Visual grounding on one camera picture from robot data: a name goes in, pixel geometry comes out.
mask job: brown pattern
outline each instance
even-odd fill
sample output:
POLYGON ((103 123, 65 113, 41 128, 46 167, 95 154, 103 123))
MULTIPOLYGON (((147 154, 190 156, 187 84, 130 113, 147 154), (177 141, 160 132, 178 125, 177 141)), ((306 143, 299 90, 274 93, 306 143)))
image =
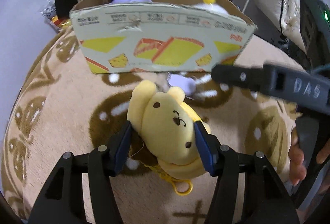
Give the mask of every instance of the brown pattern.
POLYGON ((129 156, 131 159, 141 161, 145 165, 158 165, 157 158, 147 149, 142 138, 135 131, 132 133, 129 156))
POLYGON ((62 63, 68 63, 70 59, 79 50, 79 43, 76 36, 65 37, 60 43, 56 45, 59 50, 56 56, 62 63))
POLYGON ((196 202, 195 212, 194 213, 185 213, 185 212, 174 212, 173 216, 175 217, 192 217, 191 224, 197 224, 199 218, 206 218, 206 214, 201 214, 202 200, 196 202))
POLYGON ((250 121, 245 139, 247 154, 262 151, 280 174, 288 154, 287 129, 277 106, 259 111, 250 121))
POLYGON ((18 210, 15 210, 15 213, 21 219, 26 219, 23 207, 23 197, 15 190, 14 186, 10 182, 10 179, 6 173, 4 158, 1 160, 1 183, 4 188, 4 194, 11 194, 11 196, 7 199, 8 204, 11 206, 11 208, 17 207, 18 210))
POLYGON ((201 117, 202 122, 205 122, 205 123, 208 123, 210 120, 207 116, 200 116, 200 117, 201 117))
POLYGON ((140 82, 141 78, 134 73, 111 73, 102 75, 102 81, 111 86, 123 86, 128 85, 135 82, 140 82), (118 79, 111 82, 111 76, 118 76, 118 79))
MULTIPOLYGON (((196 80, 201 79, 206 75, 209 75, 209 73, 188 72, 185 77, 196 80)), ((230 87, 227 91, 223 91, 219 84, 210 79, 205 83, 197 84, 196 93, 192 97, 193 99, 185 98, 184 102, 186 102, 189 106, 216 108, 225 104, 231 98, 232 94, 232 87, 230 87)))
MULTIPOLYGON (((132 90, 112 95, 99 104, 90 118, 90 138, 93 146, 106 144, 109 138, 119 132, 127 119, 128 103, 132 96, 132 90)), ((126 176, 142 175, 151 172, 140 163, 136 170, 130 170, 126 166, 122 174, 126 176)))
POLYGON ((33 142, 30 133, 40 117, 45 101, 46 97, 39 96, 29 101, 24 111, 20 106, 15 111, 15 122, 20 133, 18 138, 9 140, 8 147, 13 155, 15 174, 23 184, 26 181, 25 160, 29 157, 28 146, 33 142))
POLYGON ((58 80, 61 78, 61 75, 57 76, 57 78, 54 78, 49 67, 48 67, 48 61, 52 56, 53 49, 50 49, 49 52, 46 54, 45 62, 42 67, 42 61, 40 61, 37 66, 35 67, 35 70, 31 74, 32 80, 29 86, 26 88, 26 91, 31 91, 34 89, 37 89, 39 87, 43 86, 49 86, 54 83, 57 83, 58 80))
POLYGON ((257 92, 251 92, 248 89, 241 89, 240 88, 240 91, 242 92, 243 96, 245 96, 246 98, 248 98, 248 99, 250 99, 254 102, 264 103, 264 102, 269 101, 269 99, 270 99, 269 97, 267 97, 263 94, 260 94, 259 92, 258 93, 257 92))
POLYGON ((287 102, 285 100, 283 100, 283 103, 284 103, 285 112, 290 117, 290 119, 295 121, 299 116, 301 116, 301 113, 296 112, 296 107, 297 107, 296 103, 287 102))
POLYGON ((22 92, 25 91, 26 87, 29 86, 29 84, 32 82, 32 80, 34 79, 34 77, 36 76, 36 74, 39 73, 40 71, 40 67, 37 68, 37 66, 41 66, 41 62, 42 59, 44 58, 44 56, 47 54, 47 52, 53 47, 53 45, 61 38, 61 36, 63 36, 65 34, 64 31, 61 31, 59 34, 57 34, 46 46, 45 48, 41 51, 41 53, 38 55, 38 57, 36 58, 36 60, 34 61, 34 63, 32 64, 24 85, 22 87, 22 92))

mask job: yellow plush toy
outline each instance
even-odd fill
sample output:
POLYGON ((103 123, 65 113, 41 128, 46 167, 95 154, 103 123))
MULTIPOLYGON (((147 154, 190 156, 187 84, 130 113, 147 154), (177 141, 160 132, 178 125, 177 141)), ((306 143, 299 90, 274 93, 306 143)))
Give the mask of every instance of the yellow plush toy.
MULTIPOLYGON (((127 119, 158 160, 158 165, 174 179, 187 180, 205 173, 195 143, 197 113, 184 103, 184 91, 171 87, 157 91, 151 81, 142 81, 132 92, 127 119)), ((203 123, 206 131, 210 128, 203 123)))

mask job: human hand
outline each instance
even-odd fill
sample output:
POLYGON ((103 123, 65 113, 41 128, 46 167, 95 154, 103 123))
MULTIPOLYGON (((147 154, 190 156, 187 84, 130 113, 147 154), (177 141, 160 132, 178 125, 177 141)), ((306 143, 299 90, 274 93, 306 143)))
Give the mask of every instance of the human hand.
MULTIPOLYGON (((320 150, 316 156, 316 162, 318 164, 323 163, 326 158, 330 155, 330 139, 327 141, 325 146, 320 150)), ((289 149, 288 156, 290 158, 290 172, 289 179, 294 186, 296 186, 299 181, 306 177, 306 168, 303 165, 304 153, 299 147, 298 134, 296 128, 291 132, 291 147, 289 149)))

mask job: bear ear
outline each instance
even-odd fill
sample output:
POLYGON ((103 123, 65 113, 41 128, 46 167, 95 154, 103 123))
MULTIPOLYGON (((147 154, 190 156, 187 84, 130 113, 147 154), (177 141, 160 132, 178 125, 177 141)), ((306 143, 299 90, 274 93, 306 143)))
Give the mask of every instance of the bear ear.
POLYGON ((184 91, 178 87, 178 86, 173 86, 171 87, 167 93, 172 96, 179 104, 181 104, 184 101, 184 91))
POLYGON ((142 118, 146 106, 156 92, 156 85, 147 80, 140 82, 132 92, 132 97, 128 105, 127 120, 131 122, 138 134, 141 133, 142 118))

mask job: cardboard box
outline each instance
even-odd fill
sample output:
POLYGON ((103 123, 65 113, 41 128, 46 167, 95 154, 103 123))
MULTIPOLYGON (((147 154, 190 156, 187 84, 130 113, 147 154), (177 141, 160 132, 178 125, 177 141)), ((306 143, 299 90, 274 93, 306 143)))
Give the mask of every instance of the cardboard box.
POLYGON ((188 6, 202 0, 152 1, 82 0, 74 7, 72 25, 93 73, 210 72, 217 63, 232 64, 256 30, 228 0, 216 1, 230 15, 188 6))

